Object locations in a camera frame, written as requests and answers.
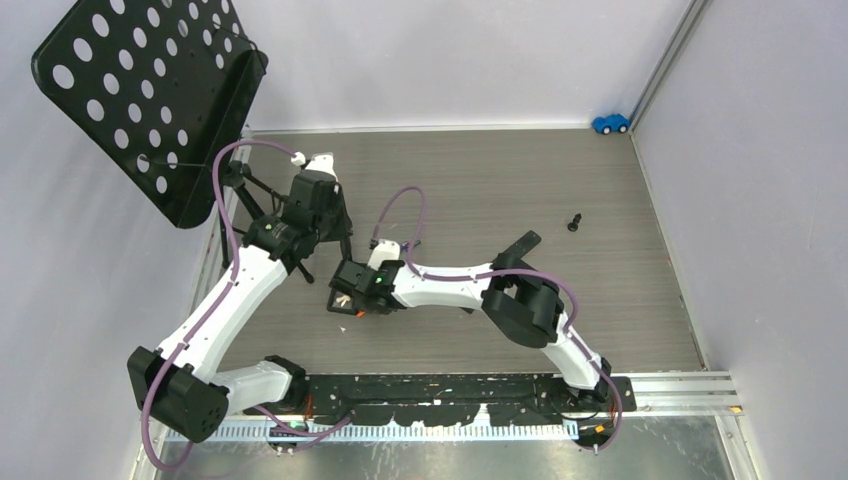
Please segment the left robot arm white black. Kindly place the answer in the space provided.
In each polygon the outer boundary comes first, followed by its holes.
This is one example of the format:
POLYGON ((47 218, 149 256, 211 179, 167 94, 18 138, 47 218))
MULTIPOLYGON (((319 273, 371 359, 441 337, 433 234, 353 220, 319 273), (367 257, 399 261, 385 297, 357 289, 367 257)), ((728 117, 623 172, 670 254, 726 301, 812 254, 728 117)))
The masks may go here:
POLYGON ((156 349, 139 347, 130 355, 139 409, 193 443, 208 439, 226 416, 257 405, 298 412, 308 396, 299 365, 278 355, 227 372, 219 365, 264 299, 319 243, 346 243, 351 234, 337 176, 298 173, 281 215, 253 222, 233 263, 192 315, 156 349))

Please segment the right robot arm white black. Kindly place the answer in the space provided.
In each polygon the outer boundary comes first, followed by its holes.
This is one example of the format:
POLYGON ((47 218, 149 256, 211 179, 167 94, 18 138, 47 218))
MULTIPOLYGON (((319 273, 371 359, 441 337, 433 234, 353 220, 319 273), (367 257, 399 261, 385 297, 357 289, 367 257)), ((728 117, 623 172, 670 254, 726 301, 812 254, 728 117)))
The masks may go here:
POLYGON ((428 267, 404 260, 377 266, 340 262, 331 277, 327 309, 334 313, 388 315, 419 307, 481 311, 511 342, 541 351, 557 368, 574 403, 596 410, 622 405, 609 363, 574 327, 575 295, 555 276, 520 260, 470 267, 428 267))

